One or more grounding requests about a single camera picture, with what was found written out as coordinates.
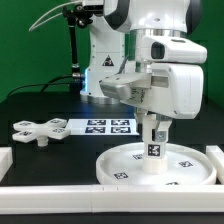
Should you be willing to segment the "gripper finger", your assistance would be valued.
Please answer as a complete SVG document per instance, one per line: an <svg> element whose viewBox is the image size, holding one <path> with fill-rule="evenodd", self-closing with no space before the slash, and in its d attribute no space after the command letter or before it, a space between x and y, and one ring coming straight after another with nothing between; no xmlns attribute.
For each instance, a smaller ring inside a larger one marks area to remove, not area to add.
<svg viewBox="0 0 224 224"><path fill-rule="evenodd" d="M143 118L147 115L148 111L144 109L137 109L135 112L135 119L137 124L143 123Z"/></svg>
<svg viewBox="0 0 224 224"><path fill-rule="evenodd" d="M167 142L169 128L172 124L172 119L165 115L156 115L156 126L153 129L153 140L155 142Z"/></svg>

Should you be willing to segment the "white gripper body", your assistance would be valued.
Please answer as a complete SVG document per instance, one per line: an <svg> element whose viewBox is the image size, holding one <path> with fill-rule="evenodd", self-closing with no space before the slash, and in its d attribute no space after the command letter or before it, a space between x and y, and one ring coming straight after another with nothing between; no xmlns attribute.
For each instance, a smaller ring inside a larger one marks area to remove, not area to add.
<svg viewBox="0 0 224 224"><path fill-rule="evenodd" d="M99 82L103 94L175 119L194 119L200 111L203 70L198 65L153 63L144 72L115 74Z"/></svg>

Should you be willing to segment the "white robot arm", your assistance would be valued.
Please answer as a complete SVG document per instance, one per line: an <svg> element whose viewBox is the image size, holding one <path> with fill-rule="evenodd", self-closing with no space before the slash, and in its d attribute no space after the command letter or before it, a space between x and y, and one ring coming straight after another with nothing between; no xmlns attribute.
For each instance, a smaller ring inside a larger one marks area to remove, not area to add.
<svg viewBox="0 0 224 224"><path fill-rule="evenodd" d="M200 111L207 50L187 36L200 21L201 0L83 0L91 56L86 92L135 109L137 129L151 115L163 142L174 119Z"/></svg>

